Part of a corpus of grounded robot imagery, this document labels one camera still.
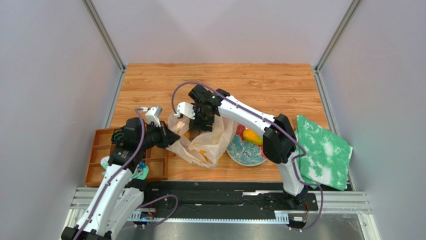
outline wooden tray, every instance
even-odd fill
[[[94,133],[93,144],[87,165],[84,184],[88,187],[99,187],[101,185],[105,168],[101,166],[101,159],[109,156],[116,145],[111,142],[111,136],[119,128],[97,129]],[[146,151],[144,162],[149,168],[147,181],[163,181],[169,176],[169,151],[153,147]]]

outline plastic bag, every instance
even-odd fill
[[[168,128],[180,135],[180,140],[167,148],[188,163],[203,168],[216,167],[219,158],[224,154],[237,130],[237,122],[214,116],[213,131],[199,132],[189,130],[190,119],[187,116],[177,118],[172,113],[167,119]],[[190,131],[190,138],[185,133]]]

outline white bracket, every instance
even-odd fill
[[[160,106],[152,106],[149,109],[147,107],[143,107],[144,110],[145,108],[147,109],[145,117],[146,120],[148,120],[148,123],[154,123],[156,127],[161,127],[159,117],[163,112],[163,109]]]
[[[117,202],[106,224],[106,231],[111,231],[111,239],[116,239],[123,225],[134,210],[144,201],[144,193],[137,188],[127,188]]]
[[[176,112],[174,116],[180,118],[181,114],[187,116],[190,119],[195,118],[194,105],[187,102],[181,102],[177,105]]]

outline green cloth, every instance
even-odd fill
[[[108,164],[108,159],[105,158],[102,159],[100,161],[100,165],[104,168],[107,169],[109,164]],[[140,180],[145,180],[148,176],[148,172],[150,171],[150,169],[148,168],[148,166],[144,163],[144,162],[140,162],[136,169],[134,170],[134,173],[131,176],[131,179],[140,179]]]
[[[297,162],[303,180],[345,190],[353,148],[343,138],[302,115],[297,116],[296,136],[306,150],[306,156]]]

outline wood grain surface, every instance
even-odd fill
[[[112,117],[111,127],[121,127],[136,117],[135,108],[159,105],[161,120],[167,122],[172,112],[173,90],[187,81],[202,82],[223,89],[239,101],[261,112],[287,115],[293,128],[296,116],[303,115],[328,129],[324,109],[309,64],[129,64]],[[179,89],[175,104],[189,102],[194,85]],[[191,165],[169,153],[169,180],[280,182],[277,167],[271,161],[242,166],[228,154],[216,168]]]

